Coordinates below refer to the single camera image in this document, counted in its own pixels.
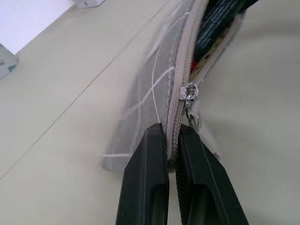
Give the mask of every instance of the gray fabric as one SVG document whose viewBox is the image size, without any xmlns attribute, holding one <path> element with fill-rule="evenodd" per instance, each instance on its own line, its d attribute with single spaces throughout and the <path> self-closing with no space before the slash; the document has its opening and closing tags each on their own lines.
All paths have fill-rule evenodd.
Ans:
<svg viewBox="0 0 300 225">
<path fill-rule="evenodd" d="M 144 131 L 151 125 L 161 123 L 165 131 L 178 46 L 194 2 L 182 1 L 158 33 L 159 44 L 151 50 L 138 73 L 120 125 L 105 151 L 106 170 L 123 172 Z"/>
</svg>

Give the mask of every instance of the transparent pouch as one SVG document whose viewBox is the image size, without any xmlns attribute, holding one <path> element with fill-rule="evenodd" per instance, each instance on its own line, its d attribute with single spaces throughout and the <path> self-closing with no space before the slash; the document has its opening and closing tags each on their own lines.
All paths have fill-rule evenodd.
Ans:
<svg viewBox="0 0 300 225">
<path fill-rule="evenodd" d="M 168 166 L 174 169 L 185 114 L 190 125 L 205 139 L 203 142 L 212 152 L 217 151 L 213 134 L 202 123 L 197 95 L 204 77 L 239 29 L 243 15 L 235 16 L 229 28 L 221 33 L 222 38 L 207 52 L 209 56 L 203 56 L 191 73 L 196 37 L 209 3 L 208 0 L 183 0 L 163 24 L 137 74 L 119 127 L 105 150 L 104 169 L 123 172 L 144 131 L 155 123 L 162 124 Z"/>
</svg>

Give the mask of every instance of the white table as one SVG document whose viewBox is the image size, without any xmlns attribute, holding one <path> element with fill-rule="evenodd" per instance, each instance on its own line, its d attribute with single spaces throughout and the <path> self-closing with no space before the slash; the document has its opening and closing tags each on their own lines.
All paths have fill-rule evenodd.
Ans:
<svg viewBox="0 0 300 225">
<path fill-rule="evenodd" d="M 101 155 L 151 36 L 177 0 L 68 10 L 0 82 L 0 224 L 114 224 L 121 176 Z M 203 117 L 250 224 L 299 224 L 297 0 L 252 8 L 210 73 Z M 180 216 L 171 176 L 169 224 Z"/>
</svg>

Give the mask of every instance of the zipper pull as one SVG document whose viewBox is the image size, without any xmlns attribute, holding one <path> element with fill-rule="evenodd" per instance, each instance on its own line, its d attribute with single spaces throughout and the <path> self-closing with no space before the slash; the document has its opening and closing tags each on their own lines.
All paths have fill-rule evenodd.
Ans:
<svg viewBox="0 0 300 225">
<path fill-rule="evenodd" d="M 185 110 L 188 110 L 192 102 L 198 97 L 199 89 L 196 83 L 189 83 L 180 89 L 179 99 L 185 101 Z"/>
<path fill-rule="evenodd" d="M 195 130 L 198 130 L 199 128 L 200 116 L 198 114 L 196 118 L 194 118 L 188 113 L 188 111 L 191 108 L 192 103 L 198 97 L 198 94 L 199 94 L 199 89 L 196 83 L 189 83 L 187 86 L 182 87 L 180 89 L 180 94 L 179 94 L 179 99 L 185 102 L 184 110 L 187 115 L 188 123 Z"/>
</svg>

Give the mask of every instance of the black fabric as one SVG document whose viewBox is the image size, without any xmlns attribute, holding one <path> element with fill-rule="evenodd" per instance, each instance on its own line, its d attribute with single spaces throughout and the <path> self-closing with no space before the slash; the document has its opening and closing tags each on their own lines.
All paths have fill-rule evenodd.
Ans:
<svg viewBox="0 0 300 225">
<path fill-rule="evenodd" d="M 207 6 L 202 25 L 197 35 L 193 60 L 198 62 L 212 47 L 234 17 L 258 0 L 211 0 Z"/>
</svg>

